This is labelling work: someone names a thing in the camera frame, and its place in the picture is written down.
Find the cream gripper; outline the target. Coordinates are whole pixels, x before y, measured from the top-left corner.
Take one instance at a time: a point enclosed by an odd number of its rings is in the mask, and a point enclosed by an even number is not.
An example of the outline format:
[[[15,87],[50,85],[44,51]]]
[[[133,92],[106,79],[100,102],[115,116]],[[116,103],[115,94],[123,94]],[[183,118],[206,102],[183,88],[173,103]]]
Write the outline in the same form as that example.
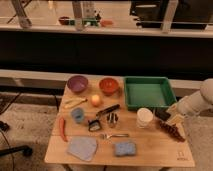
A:
[[[181,123],[184,120],[184,116],[177,110],[176,103],[171,105],[166,112],[170,114],[169,119],[166,121],[170,126]]]

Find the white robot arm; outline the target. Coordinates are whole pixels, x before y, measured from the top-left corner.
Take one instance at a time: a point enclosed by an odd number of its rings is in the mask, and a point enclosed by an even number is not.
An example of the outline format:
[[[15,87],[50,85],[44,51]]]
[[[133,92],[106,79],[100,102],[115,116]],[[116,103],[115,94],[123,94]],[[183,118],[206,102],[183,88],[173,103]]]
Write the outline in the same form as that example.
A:
[[[171,105],[166,112],[170,118],[168,125],[181,123],[187,116],[198,116],[201,112],[213,109],[213,78],[204,80],[200,89],[189,96],[184,96]]]

